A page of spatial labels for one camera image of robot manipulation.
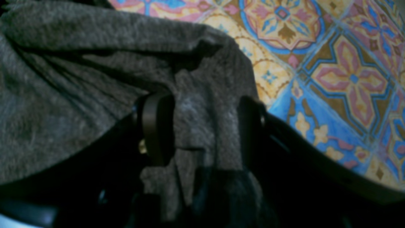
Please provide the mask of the image-right right gripper black right finger b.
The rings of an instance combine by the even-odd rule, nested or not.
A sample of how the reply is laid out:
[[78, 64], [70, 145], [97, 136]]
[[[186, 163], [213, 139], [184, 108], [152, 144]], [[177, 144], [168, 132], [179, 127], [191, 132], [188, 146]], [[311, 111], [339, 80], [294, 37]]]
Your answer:
[[252, 97], [237, 112], [244, 164], [279, 227], [404, 227], [404, 193], [332, 161]]

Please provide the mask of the image-right right gripper black left finger a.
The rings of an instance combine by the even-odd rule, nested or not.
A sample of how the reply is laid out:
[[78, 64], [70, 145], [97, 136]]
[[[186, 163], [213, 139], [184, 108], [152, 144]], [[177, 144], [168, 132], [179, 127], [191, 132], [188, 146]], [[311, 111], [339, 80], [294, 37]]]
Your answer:
[[174, 154], [174, 96], [152, 93], [85, 149], [1, 185], [2, 228], [123, 228], [142, 194], [141, 172]]

